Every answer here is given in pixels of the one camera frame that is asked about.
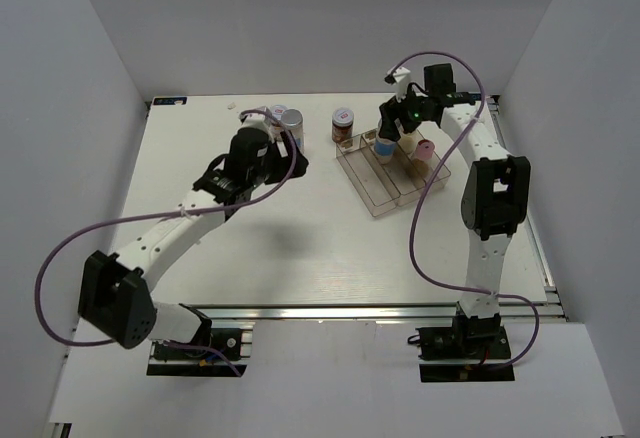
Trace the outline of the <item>yellow cap spice bottle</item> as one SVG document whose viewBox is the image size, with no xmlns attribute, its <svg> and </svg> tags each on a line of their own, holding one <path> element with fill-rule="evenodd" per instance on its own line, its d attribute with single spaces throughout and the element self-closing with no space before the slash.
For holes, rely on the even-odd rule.
<svg viewBox="0 0 640 438">
<path fill-rule="evenodd" d="M 405 153 L 406 155 L 411 155 L 414 152 L 419 140 L 419 132 L 417 130 L 411 133 L 402 133 L 400 140 L 398 141 L 398 146 L 403 153 Z"/>
</svg>

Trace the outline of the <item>silver lid pearl jar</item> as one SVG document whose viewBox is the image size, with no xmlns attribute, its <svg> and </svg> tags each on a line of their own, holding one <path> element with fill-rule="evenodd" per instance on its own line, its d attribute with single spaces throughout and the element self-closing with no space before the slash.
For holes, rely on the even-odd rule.
<svg viewBox="0 0 640 438">
<path fill-rule="evenodd" d="M 303 115 L 297 109 L 286 109 L 281 115 L 281 125 L 295 139 L 298 149 L 304 151 Z"/>
<path fill-rule="evenodd" d="M 377 135 L 373 144 L 373 153 L 380 164 L 387 164 L 393 158 L 396 147 L 396 141 Z"/>
</svg>

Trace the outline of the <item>pink cap spice bottle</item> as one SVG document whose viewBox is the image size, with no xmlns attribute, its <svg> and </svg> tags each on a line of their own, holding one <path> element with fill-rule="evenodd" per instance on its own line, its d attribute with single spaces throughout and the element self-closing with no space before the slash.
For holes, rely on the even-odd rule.
<svg viewBox="0 0 640 438">
<path fill-rule="evenodd" d="M 431 171 L 431 159 L 435 152 L 435 145 L 427 139 L 420 140 L 411 157 L 411 163 L 419 176 L 426 179 Z"/>
</svg>

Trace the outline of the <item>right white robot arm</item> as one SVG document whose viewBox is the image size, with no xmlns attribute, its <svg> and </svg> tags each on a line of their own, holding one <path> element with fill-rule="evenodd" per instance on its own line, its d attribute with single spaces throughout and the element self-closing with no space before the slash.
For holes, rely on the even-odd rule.
<svg viewBox="0 0 640 438">
<path fill-rule="evenodd" d="M 426 67 L 422 90 L 414 89 L 411 72 L 403 66 L 385 81 L 395 91 L 379 107 L 378 155 L 389 154 L 400 139 L 432 122 L 453 140 L 469 167 L 461 198 L 469 257 L 458 308 L 468 319 L 492 319 L 499 313 L 504 256 L 527 214 L 530 162 L 498 143 L 481 122 L 485 101 L 456 90 L 450 64 Z"/>
</svg>

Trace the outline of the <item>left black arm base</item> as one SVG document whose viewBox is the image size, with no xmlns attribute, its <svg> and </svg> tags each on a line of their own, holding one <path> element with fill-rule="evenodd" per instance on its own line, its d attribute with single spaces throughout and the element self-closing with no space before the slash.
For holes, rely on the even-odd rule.
<svg viewBox="0 0 640 438">
<path fill-rule="evenodd" d="M 215 322 L 199 345 L 154 341 L 146 375 L 156 377 L 240 378 L 251 356 L 253 324 Z"/>
</svg>

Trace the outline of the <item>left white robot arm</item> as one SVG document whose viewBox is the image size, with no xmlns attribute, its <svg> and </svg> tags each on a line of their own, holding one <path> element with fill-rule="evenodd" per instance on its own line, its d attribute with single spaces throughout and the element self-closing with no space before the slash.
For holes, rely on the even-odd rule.
<svg viewBox="0 0 640 438">
<path fill-rule="evenodd" d="M 262 128 L 245 127 L 216 157 L 178 205 L 133 242 L 85 262 L 78 313 L 125 349 L 144 340 L 177 344 L 199 357 L 211 345 L 211 320 L 185 304 L 153 300 L 161 277 L 190 248 L 250 202 L 262 184 L 276 186 L 305 174 L 308 161 L 287 134 L 281 144 Z"/>
</svg>

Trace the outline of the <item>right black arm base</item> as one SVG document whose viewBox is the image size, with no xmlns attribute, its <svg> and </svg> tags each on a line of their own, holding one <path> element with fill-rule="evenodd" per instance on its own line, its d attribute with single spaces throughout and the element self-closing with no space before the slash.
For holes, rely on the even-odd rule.
<svg viewBox="0 0 640 438">
<path fill-rule="evenodd" d="M 511 349 L 501 316 L 458 311 L 445 327 L 421 327 L 407 338 L 419 350 L 423 383 L 513 382 Z"/>
</svg>

